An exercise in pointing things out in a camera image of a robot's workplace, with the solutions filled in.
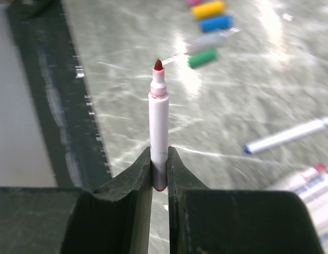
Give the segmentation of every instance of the marble table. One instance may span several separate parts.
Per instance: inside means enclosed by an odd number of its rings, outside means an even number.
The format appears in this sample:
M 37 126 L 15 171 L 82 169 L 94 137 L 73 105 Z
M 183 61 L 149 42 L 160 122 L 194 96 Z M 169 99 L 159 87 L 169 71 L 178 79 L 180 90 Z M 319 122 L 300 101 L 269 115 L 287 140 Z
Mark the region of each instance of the marble table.
M 147 94 L 157 58 L 201 34 L 183 0 L 65 0 L 113 175 L 149 145 Z M 328 165 L 328 130 L 256 156 L 244 143 L 328 115 L 328 0 L 232 0 L 242 31 L 196 70 L 167 64 L 169 144 L 206 185 L 261 189 Z M 149 253 L 168 253 L 167 193 L 155 192 Z

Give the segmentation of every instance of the clamp jaw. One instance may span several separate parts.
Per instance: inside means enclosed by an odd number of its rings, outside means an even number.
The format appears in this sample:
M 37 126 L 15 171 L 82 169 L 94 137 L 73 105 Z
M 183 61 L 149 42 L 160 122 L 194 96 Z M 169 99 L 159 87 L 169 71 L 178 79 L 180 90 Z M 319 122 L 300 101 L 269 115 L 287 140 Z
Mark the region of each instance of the clamp jaw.
M 0 188 L 0 253 L 147 253 L 150 149 L 93 192 Z M 169 147 L 170 253 L 323 253 L 293 193 L 212 190 Z

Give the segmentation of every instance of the red marker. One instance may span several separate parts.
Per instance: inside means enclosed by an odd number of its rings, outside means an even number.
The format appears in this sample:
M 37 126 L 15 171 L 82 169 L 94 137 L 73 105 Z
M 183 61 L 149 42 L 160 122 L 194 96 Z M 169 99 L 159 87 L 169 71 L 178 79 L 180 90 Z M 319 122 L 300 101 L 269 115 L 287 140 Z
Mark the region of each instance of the red marker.
M 158 59 L 152 70 L 149 93 L 150 152 L 153 187 L 161 192 L 168 185 L 169 95 L 162 62 Z

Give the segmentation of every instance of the floor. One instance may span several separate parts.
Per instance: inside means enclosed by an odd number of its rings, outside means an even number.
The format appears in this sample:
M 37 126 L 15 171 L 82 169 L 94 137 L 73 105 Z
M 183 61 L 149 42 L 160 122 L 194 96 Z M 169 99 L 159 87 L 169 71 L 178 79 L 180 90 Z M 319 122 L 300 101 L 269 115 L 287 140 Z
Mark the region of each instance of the floor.
M 56 186 L 4 10 L 0 4 L 0 186 Z

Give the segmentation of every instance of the blue marker cap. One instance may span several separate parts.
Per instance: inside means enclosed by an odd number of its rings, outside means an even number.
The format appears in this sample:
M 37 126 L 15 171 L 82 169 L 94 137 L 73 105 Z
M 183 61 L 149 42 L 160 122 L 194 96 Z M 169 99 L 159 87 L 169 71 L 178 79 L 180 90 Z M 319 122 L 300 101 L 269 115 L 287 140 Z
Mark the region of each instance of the blue marker cap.
M 250 149 L 248 148 L 247 145 L 244 145 L 244 147 L 243 147 L 243 151 L 244 151 L 245 153 L 247 153 L 248 155 L 252 154 L 251 151 L 250 151 Z
M 209 32 L 215 29 L 229 29 L 232 26 L 232 17 L 227 15 L 212 17 L 210 19 L 204 19 L 199 21 L 199 27 L 205 32 Z

